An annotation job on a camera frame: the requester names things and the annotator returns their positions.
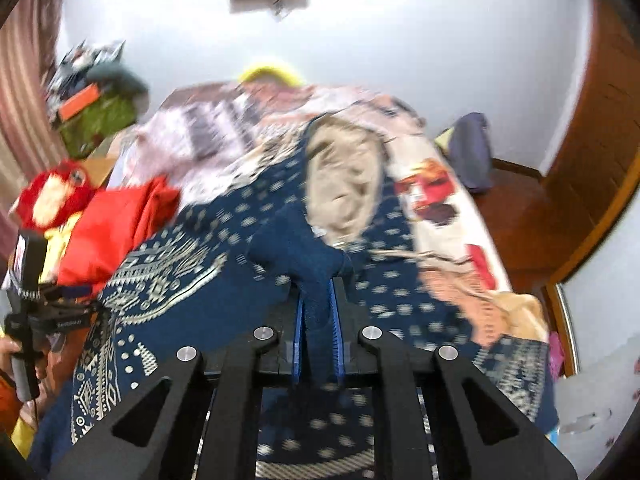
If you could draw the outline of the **red plush toy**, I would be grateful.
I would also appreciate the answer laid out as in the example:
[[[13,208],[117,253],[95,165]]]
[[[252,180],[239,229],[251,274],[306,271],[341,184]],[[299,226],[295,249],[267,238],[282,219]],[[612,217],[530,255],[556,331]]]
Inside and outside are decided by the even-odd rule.
[[[22,229],[46,232],[83,211],[98,188],[79,162],[64,160],[24,188],[13,207]]]

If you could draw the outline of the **brown wooden door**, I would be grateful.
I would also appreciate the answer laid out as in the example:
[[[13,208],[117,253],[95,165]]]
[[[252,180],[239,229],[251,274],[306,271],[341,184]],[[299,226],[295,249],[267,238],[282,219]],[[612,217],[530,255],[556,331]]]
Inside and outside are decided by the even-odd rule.
[[[583,237],[623,184],[639,149],[639,47],[610,0],[594,0],[582,93],[550,174],[547,194],[564,226]]]

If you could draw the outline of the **striped pink curtain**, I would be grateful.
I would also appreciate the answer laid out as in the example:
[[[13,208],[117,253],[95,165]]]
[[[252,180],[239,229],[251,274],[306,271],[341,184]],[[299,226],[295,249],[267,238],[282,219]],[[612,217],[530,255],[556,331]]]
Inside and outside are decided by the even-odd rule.
[[[22,189],[67,157],[50,126],[46,88],[55,70],[63,0],[18,0],[1,26],[1,262],[17,234],[9,214]]]

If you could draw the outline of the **white sliding wardrobe door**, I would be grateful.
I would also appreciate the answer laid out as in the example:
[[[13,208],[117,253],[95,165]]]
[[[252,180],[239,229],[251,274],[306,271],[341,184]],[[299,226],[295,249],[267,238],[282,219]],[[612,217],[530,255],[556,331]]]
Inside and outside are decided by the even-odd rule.
[[[635,158],[603,217],[546,283],[567,376],[639,333],[639,228]]]

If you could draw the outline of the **red folded garment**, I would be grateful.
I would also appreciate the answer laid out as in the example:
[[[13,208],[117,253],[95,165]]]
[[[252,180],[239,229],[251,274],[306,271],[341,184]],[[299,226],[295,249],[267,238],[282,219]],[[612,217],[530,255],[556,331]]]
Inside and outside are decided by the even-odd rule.
[[[96,192],[75,224],[56,282],[97,294],[134,248],[174,218],[180,190],[164,177]]]

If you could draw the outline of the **printed patchwork bed sheet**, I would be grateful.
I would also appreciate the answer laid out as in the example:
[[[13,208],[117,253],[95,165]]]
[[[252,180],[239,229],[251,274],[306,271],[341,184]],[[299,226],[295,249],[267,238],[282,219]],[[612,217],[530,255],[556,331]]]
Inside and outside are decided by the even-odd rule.
[[[482,347],[501,336],[547,342],[538,300],[510,287],[486,224],[454,170],[424,136],[423,119],[387,94],[357,87],[218,82],[178,89],[144,124],[116,136],[111,186],[163,176],[183,205],[259,180],[302,154],[310,224],[335,247],[372,223],[382,193],[399,202],[426,288],[456,304]]]

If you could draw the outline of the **pink small item on floor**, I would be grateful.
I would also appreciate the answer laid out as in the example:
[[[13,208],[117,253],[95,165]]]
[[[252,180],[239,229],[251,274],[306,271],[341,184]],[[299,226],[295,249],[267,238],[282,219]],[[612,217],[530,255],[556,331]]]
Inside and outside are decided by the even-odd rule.
[[[548,367],[553,380],[558,380],[563,373],[565,354],[557,332],[549,335]]]

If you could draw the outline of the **white hard suitcase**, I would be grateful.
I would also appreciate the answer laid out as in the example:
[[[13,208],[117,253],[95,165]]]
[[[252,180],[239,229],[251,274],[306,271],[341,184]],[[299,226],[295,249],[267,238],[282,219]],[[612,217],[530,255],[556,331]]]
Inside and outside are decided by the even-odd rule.
[[[555,384],[558,448],[581,479],[605,459],[639,399],[639,337]]]

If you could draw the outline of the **orange box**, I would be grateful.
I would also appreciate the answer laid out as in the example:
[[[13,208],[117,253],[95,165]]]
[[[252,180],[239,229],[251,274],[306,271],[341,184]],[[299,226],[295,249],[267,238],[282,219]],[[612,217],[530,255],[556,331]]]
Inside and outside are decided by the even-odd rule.
[[[101,96],[97,84],[89,84],[86,88],[75,93],[58,107],[58,119],[67,122],[84,110],[87,106],[96,102]]]

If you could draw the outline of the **grey green pillow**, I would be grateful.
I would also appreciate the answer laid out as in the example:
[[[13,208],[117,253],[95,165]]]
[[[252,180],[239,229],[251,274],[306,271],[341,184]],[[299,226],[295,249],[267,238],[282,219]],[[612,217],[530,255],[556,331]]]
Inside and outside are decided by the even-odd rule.
[[[130,99],[134,105],[146,110],[150,104],[149,87],[126,66],[119,62],[105,62],[93,65],[86,73],[88,82],[109,88]]]

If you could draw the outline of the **yellow garment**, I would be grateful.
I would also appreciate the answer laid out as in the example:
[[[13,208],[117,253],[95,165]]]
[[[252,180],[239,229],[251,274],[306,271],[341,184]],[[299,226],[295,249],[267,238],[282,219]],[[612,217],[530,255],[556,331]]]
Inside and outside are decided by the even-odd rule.
[[[44,233],[44,238],[47,240],[47,250],[39,277],[40,284],[55,283],[58,279],[58,268],[66,253],[73,230],[81,216],[82,211],[76,212],[65,223],[57,228],[48,229]]]

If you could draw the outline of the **navy patterned hooded garment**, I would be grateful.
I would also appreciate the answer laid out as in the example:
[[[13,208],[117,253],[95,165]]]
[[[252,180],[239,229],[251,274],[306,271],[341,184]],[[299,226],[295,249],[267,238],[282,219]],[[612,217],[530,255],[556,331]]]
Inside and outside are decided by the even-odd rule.
[[[452,344],[540,430],[556,425],[547,346],[512,336],[477,344],[460,308],[428,291],[418,262],[394,254],[409,230],[390,190],[360,237],[335,247],[310,224],[303,183],[302,154],[294,151],[258,181],[186,208],[127,255],[100,292],[103,309],[73,378],[35,435],[27,459],[35,471],[47,474],[181,346],[220,349],[281,300],[292,299],[296,312],[302,295],[311,383],[266,393],[257,474],[372,478],[371,393],[335,382],[329,281],[337,276],[384,330],[423,351]]]

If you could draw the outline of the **yellow curved bed headboard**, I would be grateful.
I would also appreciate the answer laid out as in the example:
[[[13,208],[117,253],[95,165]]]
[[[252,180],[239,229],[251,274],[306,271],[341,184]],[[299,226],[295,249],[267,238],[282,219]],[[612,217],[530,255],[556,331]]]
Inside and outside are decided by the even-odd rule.
[[[246,70],[238,78],[239,82],[272,82],[291,88],[300,87],[303,83],[294,74],[277,66],[256,66]]]

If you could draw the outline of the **purple grey backpack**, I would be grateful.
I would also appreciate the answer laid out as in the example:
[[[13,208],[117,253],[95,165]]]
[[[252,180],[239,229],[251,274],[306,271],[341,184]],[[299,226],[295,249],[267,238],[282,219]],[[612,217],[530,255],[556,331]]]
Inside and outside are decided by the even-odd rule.
[[[489,125],[482,113],[459,118],[448,141],[449,165],[470,193],[485,193],[492,187],[492,153]]]

